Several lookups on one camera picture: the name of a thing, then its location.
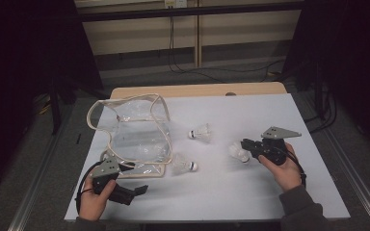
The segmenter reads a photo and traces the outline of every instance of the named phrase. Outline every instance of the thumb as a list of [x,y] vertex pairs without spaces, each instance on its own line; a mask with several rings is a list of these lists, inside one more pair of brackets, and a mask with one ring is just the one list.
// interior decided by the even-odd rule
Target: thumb
[[104,200],[107,200],[110,194],[113,192],[114,188],[116,187],[116,184],[117,182],[115,180],[110,180],[104,187],[103,191],[101,192],[100,197]]
[[273,162],[271,162],[269,159],[267,159],[265,156],[260,155],[258,157],[260,163],[266,167],[268,170],[270,170],[273,174],[276,174],[278,171],[278,166],[275,165]]

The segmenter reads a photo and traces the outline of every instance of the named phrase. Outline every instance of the white tabletop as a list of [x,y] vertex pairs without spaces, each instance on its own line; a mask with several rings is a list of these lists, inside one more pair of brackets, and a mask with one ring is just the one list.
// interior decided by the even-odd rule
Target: white tabletop
[[[136,197],[130,206],[108,202],[101,219],[145,223],[280,219],[281,189],[271,172],[255,159],[246,165],[228,154],[234,141],[261,141],[261,133],[271,126],[302,133],[301,137],[286,141],[294,146],[307,174],[307,190],[315,202],[323,205],[324,216],[350,216],[290,94],[165,100],[172,119],[173,155],[181,153],[197,162],[198,171],[178,176],[168,166],[162,178],[119,179],[125,188],[149,185],[148,191]],[[188,132],[203,123],[210,124],[212,141],[189,140]],[[80,178],[98,161],[106,141],[104,134],[95,133]],[[70,199],[66,220],[78,216],[74,197]]]

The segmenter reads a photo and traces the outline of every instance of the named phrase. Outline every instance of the table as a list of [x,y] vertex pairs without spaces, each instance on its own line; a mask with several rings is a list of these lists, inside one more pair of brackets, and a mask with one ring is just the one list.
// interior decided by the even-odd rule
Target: table
[[[283,216],[278,200],[281,189],[273,175],[255,159],[246,165],[227,153],[234,141],[259,140],[260,134],[272,125],[303,134],[287,141],[295,147],[308,176],[307,190],[314,201],[323,205],[325,217],[349,217],[291,95],[282,84],[128,88],[114,90],[112,98],[155,92],[165,97],[170,110],[173,153],[185,153],[200,169],[177,176],[167,167],[162,178],[119,179],[119,184],[128,189],[147,184],[148,191],[136,197],[130,206],[108,203],[102,219],[139,223],[280,219]],[[238,96],[223,96],[228,92]],[[184,138],[189,129],[206,120],[214,133],[211,143]],[[97,141],[101,138],[97,135],[94,135],[83,172],[98,159],[101,145],[98,146]],[[76,216],[71,199],[65,219],[74,220]]]

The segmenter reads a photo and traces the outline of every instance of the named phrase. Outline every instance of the person's right hand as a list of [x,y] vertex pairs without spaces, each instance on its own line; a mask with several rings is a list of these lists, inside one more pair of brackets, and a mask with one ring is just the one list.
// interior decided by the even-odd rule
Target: person's right hand
[[[293,146],[290,145],[290,143],[286,143],[286,147],[287,150],[296,157]],[[263,155],[260,155],[258,159],[263,166],[273,173],[276,182],[281,186],[281,189],[284,192],[301,185],[302,179],[300,177],[299,168],[292,160],[290,160],[290,158],[287,158],[286,162],[281,166],[275,165]]]

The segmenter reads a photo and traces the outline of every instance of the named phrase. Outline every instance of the electrical outlet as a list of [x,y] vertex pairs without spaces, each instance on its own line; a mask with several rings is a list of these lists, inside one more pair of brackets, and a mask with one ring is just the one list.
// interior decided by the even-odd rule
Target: electrical outlet
[[176,8],[186,8],[186,7],[188,7],[187,6],[187,0],[175,0],[175,1],[176,1],[176,4],[175,4]]
[[165,8],[175,8],[175,0],[165,0]]

